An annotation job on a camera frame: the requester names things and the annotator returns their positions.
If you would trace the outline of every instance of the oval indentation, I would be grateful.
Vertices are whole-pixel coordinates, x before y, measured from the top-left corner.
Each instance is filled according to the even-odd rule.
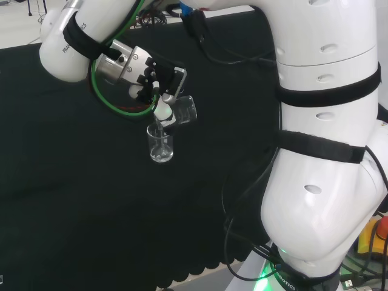
[[[370,166],[372,167],[372,169],[374,169],[374,171],[379,172],[378,167],[377,167],[375,162],[373,162],[369,159],[368,159],[368,162],[369,162]]]
[[[319,83],[329,83],[334,80],[334,75],[331,74],[325,74],[317,77],[316,79]]]
[[[315,267],[315,264],[313,262],[304,261],[304,263],[310,267]]]
[[[309,0],[309,4],[313,6],[321,6],[329,3],[330,0]]]
[[[334,53],[338,50],[338,45],[336,44],[327,44],[321,47],[321,53]]]
[[[333,120],[335,118],[335,114],[333,112],[321,112],[321,113],[317,114],[316,117],[319,120],[330,121],[330,120]]]
[[[306,186],[304,186],[304,188],[313,194],[321,194],[322,193],[322,189],[316,185],[306,185]]]
[[[284,55],[286,52],[283,50],[283,49],[281,49],[281,48],[277,48],[276,49],[276,52],[279,54],[279,55]]]

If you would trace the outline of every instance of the robotic arm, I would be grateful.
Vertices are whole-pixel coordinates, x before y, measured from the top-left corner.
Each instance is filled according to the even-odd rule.
[[[376,120],[378,89],[369,86],[370,91],[360,96],[358,87],[368,87],[365,84],[379,72],[374,1],[183,2],[207,10],[239,5],[261,8],[272,28],[279,87],[285,92],[283,131],[352,149],[369,146],[383,166],[380,171],[368,153],[358,162],[344,162],[279,150],[261,208],[264,227],[288,266],[309,278],[333,280],[350,246],[388,192],[384,184],[388,174],[388,124]],[[140,0],[69,2],[41,47],[43,66],[64,81],[85,79],[89,59],[70,46],[63,34],[73,14],[78,11],[75,20],[86,35],[106,43],[115,38],[128,13],[133,15],[140,4]],[[158,62],[139,47],[132,49],[113,41],[111,48],[120,51],[120,58],[102,55],[97,72],[112,82],[121,79],[133,84],[130,96],[137,98],[144,80],[154,72],[158,76],[154,70]],[[179,77],[164,86],[155,111],[160,121],[172,120],[169,104],[173,104],[186,77],[183,68],[174,67],[173,71]],[[270,279],[271,286],[286,289],[278,278]],[[331,289],[342,287],[335,282]]]

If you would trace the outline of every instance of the table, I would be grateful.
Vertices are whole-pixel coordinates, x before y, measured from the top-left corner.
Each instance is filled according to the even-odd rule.
[[[209,26],[237,52],[272,47],[255,12]],[[182,24],[131,30],[121,41],[186,65],[184,94],[194,97],[198,121],[176,135],[167,165],[148,157],[149,121],[128,123],[95,103],[86,83],[51,77],[39,45],[0,50],[3,288],[154,291],[224,260],[222,182],[233,167],[228,206],[266,166],[278,119],[275,72],[209,63]],[[254,189],[236,222],[258,244],[268,241],[258,215],[264,188]],[[230,258],[248,253],[230,243]]]

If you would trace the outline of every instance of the clear drinking glass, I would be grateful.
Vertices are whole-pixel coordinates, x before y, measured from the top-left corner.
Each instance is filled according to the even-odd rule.
[[[147,127],[150,156],[155,162],[168,162],[174,155],[173,137],[160,129],[157,123]]]
[[[171,108],[178,124],[196,121],[196,108],[191,96],[179,97]]]

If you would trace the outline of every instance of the wire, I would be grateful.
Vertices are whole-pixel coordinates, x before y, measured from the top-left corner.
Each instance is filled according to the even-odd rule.
[[[111,109],[115,113],[118,113],[119,115],[126,116],[126,117],[141,117],[141,116],[148,115],[149,113],[155,111],[156,106],[157,106],[156,102],[159,99],[158,98],[159,96],[156,96],[156,95],[153,97],[151,106],[148,109],[146,109],[145,111],[142,111],[142,112],[136,112],[136,113],[126,112],[126,111],[123,111],[123,110],[115,107],[111,103],[109,103],[105,99],[105,97],[103,97],[103,95],[101,94],[101,92],[98,89],[97,81],[96,81],[96,75],[95,75],[95,70],[96,70],[96,61],[91,61],[90,77],[91,77],[91,84],[92,84],[92,87],[93,87],[93,91],[97,95],[98,99],[104,105],[106,105],[109,109]]]
[[[39,38],[36,38],[36,39],[34,39],[33,41],[30,41],[28,44],[32,44],[33,42],[36,42],[36,41],[38,41],[39,40]]]
[[[140,10],[141,6],[143,5],[143,3],[144,3],[144,0],[136,0],[132,9],[130,10],[127,17],[125,18],[124,22],[118,27],[118,29],[114,32],[114,34],[112,34],[113,38],[112,38],[112,36],[109,36],[109,38],[107,38],[107,40],[105,41],[106,45],[110,45],[110,43],[114,39],[118,38],[121,34],[123,34],[127,30],[128,27],[130,27],[132,25],[132,23],[136,19],[136,15],[139,13],[139,10]],[[112,105],[111,103],[108,102],[108,100],[105,99],[105,97],[103,97],[103,95],[99,91],[97,81],[96,81],[95,72],[96,72],[96,61],[95,60],[90,61],[88,82],[89,82],[89,85],[92,89],[92,92],[100,100],[101,103],[103,103],[106,107],[108,107],[111,111],[113,111],[117,115],[125,117],[127,119],[128,118],[129,119],[143,118],[145,116],[148,116],[150,113],[152,113],[156,110],[156,107],[157,107],[158,101],[159,101],[159,97],[160,97],[160,96],[156,96],[156,95],[153,96],[152,104],[150,105],[150,107],[142,112],[126,112],[126,111],[123,111],[120,108],[117,108],[116,106]]]
[[[281,108],[281,103],[279,102],[279,105],[278,105],[278,130],[281,130],[283,128],[283,112],[282,112],[282,108]],[[235,201],[235,207],[232,209],[232,211],[230,211],[230,214],[227,216],[227,220],[226,221],[230,221],[230,219],[234,216],[234,212],[236,211],[236,209],[239,207],[240,203],[242,200],[246,199],[249,197],[249,195],[251,194],[251,189],[256,186],[258,183],[261,182],[261,180],[268,174],[268,172],[272,169],[272,166],[273,166],[273,163],[276,161],[276,158],[278,157],[278,153],[279,153],[280,149],[279,148],[276,148],[275,149],[275,152],[272,156],[272,159],[271,161],[269,162],[268,166],[266,167],[266,169],[262,172],[262,174],[237,198],[237,200]],[[224,190],[225,190],[225,186],[226,186],[226,182],[228,181],[229,179],[229,176],[230,176],[230,173],[228,173],[226,175],[226,178],[224,180],[224,183],[222,184],[222,189],[221,189],[221,203],[222,203],[222,209],[224,211],[224,214],[227,214],[226,213],[226,209],[225,209],[225,204],[224,204]]]
[[[370,154],[370,156],[375,161],[378,170],[380,171],[381,176],[383,177],[384,184],[386,188],[388,189],[388,179],[387,175],[384,171],[383,166],[381,165],[380,161],[378,160],[377,156],[373,153],[373,151],[366,146],[366,151]],[[387,248],[388,248],[388,238],[386,238],[386,241],[384,243],[384,253],[383,253],[383,274],[381,275],[381,291],[385,290],[386,287],[386,272],[387,272]]]
[[[370,156],[375,161],[375,163],[376,163],[376,165],[378,167],[378,170],[380,171],[380,174],[383,177],[384,184],[386,185],[386,188],[388,190],[388,178],[387,178],[387,175],[386,175],[386,173],[384,171],[383,166],[381,165],[381,163],[378,160],[378,158],[376,157],[376,155],[373,153],[373,151],[368,146],[366,146],[366,151],[368,152],[368,154],[370,154]]]
[[[351,261],[354,265],[356,265],[357,267],[359,267],[359,268],[363,268],[364,267],[364,265],[362,265],[362,264],[360,264],[358,261],[356,261],[355,259],[353,259],[352,257],[350,257],[349,255],[346,255],[346,258],[349,260],[349,261]],[[381,277],[381,275],[382,275],[382,273],[378,273],[378,272],[376,272],[376,271],[373,271],[373,270],[371,270],[371,269],[365,269],[364,270],[364,272],[369,272],[369,273],[371,273],[371,274],[373,274],[373,275],[375,275],[375,276],[379,276],[379,277]]]
[[[40,16],[39,19],[38,19],[38,22],[39,22],[40,24],[42,24],[42,22],[43,22],[43,20],[44,20],[45,14],[41,15],[41,9],[40,9],[40,7],[39,7],[39,1],[36,0],[36,3],[37,3],[37,5],[38,5],[38,14],[39,14],[39,16]]]
[[[375,225],[373,226],[372,234],[371,234],[371,236],[370,236],[370,241],[369,241],[368,258],[367,258],[367,260],[365,261],[364,266],[363,266],[363,267],[361,268],[361,270],[358,271],[358,273],[356,274],[357,276],[360,276],[362,273],[364,273],[364,271],[365,271],[366,269],[368,269],[370,260],[372,259],[373,242],[374,242],[374,240],[375,240],[375,235],[376,235],[377,227],[378,227],[379,224],[380,224],[380,222],[377,221],[377,222],[375,223]]]
[[[233,55],[233,56],[236,56],[237,58],[241,58],[241,59],[255,59],[257,57],[259,58],[262,58],[264,56],[267,56],[271,53],[273,53],[275,50],[269,50],[267,53],[264,53],[264,54],[260,54],[259,56],[254,56],[252,58],[248,57],[248,56],[244,56],[244,55],[241,55],[239,53],[236,53],[234,52],[233,50],[229,50],[228,48],[225,48],[213,35],[212,31],[208,28],[208,31],[207,31],[207,34],[208,34],[208,37],[219,47],[221,48],[222,50],[224,50],[225,52],[227,52],[228,54],[230,55]]]
[[[205,49],[203,43],[200,42],[200,48],[202,50],[202,52],[204,53],[205,57],[210,61],[210,62],[214,62],[215,64],[219,64],[219,65],[238,65],[238,64],[247,64],[247,63],[251,63],[251,62],[254,62],[254,63],[262,63],[262,64],[268,64],[268,65],[275,65],[275,61],[271,60],[271,59],[265,59],[263,58],[263,56],[267,56],[269,55],[270,53],[273,52],[273,50],[271,51],[268,51],[268,52],[265,52],[259,56],[255,56],[253,58],[249,58],[249,59],[242,59],[242,60],[239,60],[239,61],[221,61],[219,59],[216,59],[214,57],[212,57],[208,52],[207,50]]]
[[[388,237],[384,243],[383,253],[383,275],[381,276],[381,291],[385,291],[386,288],[386,276],[387,276],[387,248],[388,248]]]
[[[265,276],[262,276],[262,277],[259,277],[259,278],[254,278],[254,279],[251,279],[251,278],[245,278],[245,277],[242,277],[240,276],[239,274],[237,274],[233,269],[232,267],[230,266],[229,262],[228,262],[228,255],[227,255],[227,243],[228,243],[228,237],[229,237],[229,233],[230,233],[230,229],[232,228],[232,224],[233,224],[233,218],[232,220],[230,221],[230,224],[229,224],[229,227],[226,231],[226,235],[225,235],[225,241],[224,241],[224,259],[225,259],[225,263],[226,263],[226,266],[227,268],[229,269],[230,273],[233,274],[233,276],[235,276],[236,278],[240,279],[240,280],[243,280],[243,281],[247,281],[247,282],[257,282],[257,281],[260,281],[262,279],[266,279],[268,277],[271,277],[272,275],[276,274],[279,272],[279,270],[275,270],[271,273],[268,273],[266,274]]]
[[[176,3],[176,4],[169,4],[169,5],[166,6],[166,12],[171,17],[180,18],[181,14],[173,11],[174,9],[179,9],[179,8],[181,8],[181,6],[178,3]]]

